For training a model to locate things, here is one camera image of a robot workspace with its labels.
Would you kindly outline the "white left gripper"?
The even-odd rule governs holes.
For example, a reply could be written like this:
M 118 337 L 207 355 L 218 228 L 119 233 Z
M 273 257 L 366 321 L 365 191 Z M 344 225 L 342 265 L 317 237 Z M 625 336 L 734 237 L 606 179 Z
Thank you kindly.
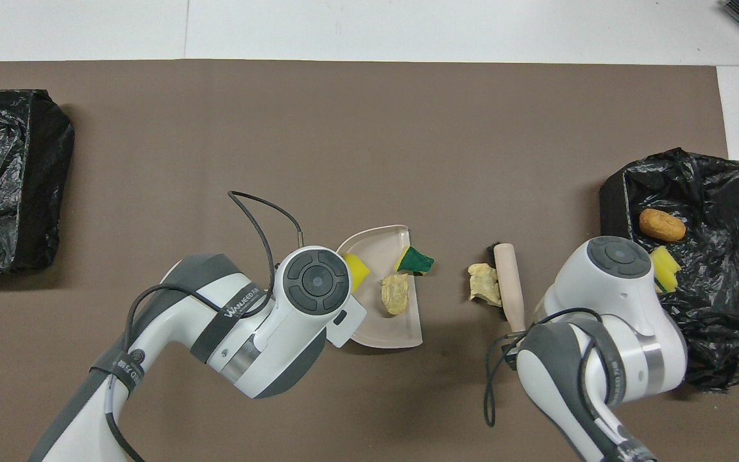
M 352 334 L 361 326 L 366 319 L 366 308 L 355 298 L 347 298 L 343 306 L 337 310 L 336 316 L 326 324 L 326 339 L 336 348 L 343 347 L 352 338 Z M 502 358 L 514 359 L 516 357 L 519 341 L 502 345 Z

